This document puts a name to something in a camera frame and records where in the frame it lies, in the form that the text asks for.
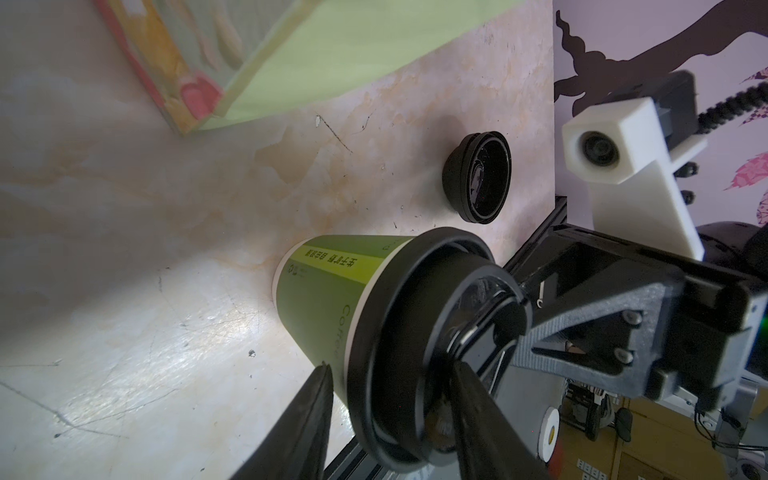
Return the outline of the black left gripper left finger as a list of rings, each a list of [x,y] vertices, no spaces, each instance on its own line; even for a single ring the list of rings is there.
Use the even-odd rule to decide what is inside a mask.
[[[321,479],[328,450],[333,378],[317,366],[234,479]]]

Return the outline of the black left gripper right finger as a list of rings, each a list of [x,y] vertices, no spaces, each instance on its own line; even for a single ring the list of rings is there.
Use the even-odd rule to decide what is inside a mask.
[[[463,479],[549,477],[467,363],[452,365],[449,394]]]

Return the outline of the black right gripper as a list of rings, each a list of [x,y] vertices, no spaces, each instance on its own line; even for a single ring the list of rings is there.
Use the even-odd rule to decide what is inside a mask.
[[[704,411],[733,401],[767,307],[754,276],[567,224],[507,270],[533,308],[513,366]]]

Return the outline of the green paper coffee cup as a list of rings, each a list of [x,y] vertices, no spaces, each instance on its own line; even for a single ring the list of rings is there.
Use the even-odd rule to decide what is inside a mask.
[[[332,369],[334,392],[347,404],[352,342],[365,303],[410,236],[323,235],[294,245],[272,284],[279,319],[315,366]]]

